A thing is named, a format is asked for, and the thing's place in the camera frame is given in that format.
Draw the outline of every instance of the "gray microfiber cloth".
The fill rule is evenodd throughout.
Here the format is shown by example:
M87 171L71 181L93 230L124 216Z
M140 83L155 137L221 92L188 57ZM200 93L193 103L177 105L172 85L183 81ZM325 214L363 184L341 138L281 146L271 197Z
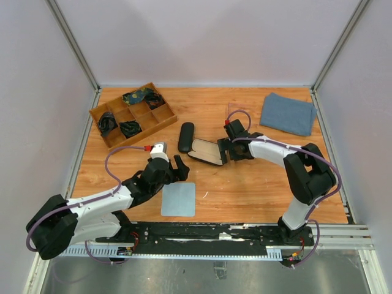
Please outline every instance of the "gray microfiber cloth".
M260 124L299 136L310 136L316 114L312 103L271 93L265 97Z

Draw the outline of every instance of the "blue cloth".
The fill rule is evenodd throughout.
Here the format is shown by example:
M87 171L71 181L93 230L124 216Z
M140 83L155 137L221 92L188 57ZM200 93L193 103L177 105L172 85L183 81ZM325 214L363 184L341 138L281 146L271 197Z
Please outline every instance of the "blue cloth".
M271 93L265 97L260 124L299 136L310 136L316 114L312 103Z

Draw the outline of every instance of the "light blue cloth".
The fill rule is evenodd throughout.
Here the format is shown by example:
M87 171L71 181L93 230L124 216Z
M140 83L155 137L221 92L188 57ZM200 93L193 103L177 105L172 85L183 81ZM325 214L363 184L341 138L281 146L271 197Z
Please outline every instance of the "light blue cloth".
M317 110L312 103L271 93L264 100L260 125L299 136L312 135Z
M195 216L195 199L195 183L164 185L160 214L163 216Z

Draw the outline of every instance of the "white wall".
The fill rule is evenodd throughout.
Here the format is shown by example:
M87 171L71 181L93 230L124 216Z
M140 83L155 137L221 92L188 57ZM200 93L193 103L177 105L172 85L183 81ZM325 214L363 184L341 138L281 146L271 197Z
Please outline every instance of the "white wall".
M44 0L0 9L0 292L20 294L25 226L65 188L93 90Z
M392 2L372 1L319 90L355 216L392 289Z
M359 0L58 0L103 85L311 85Z

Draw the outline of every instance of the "gray floor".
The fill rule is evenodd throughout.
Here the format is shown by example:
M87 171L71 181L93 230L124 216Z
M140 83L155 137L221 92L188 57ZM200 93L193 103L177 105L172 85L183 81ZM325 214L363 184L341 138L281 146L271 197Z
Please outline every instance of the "gray floor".
M53 278L53 264L60 279ZM370 293L357 251L318 251L301 268L278 262L132 259L101 265L86 257L51 262L42 294L63 293Z

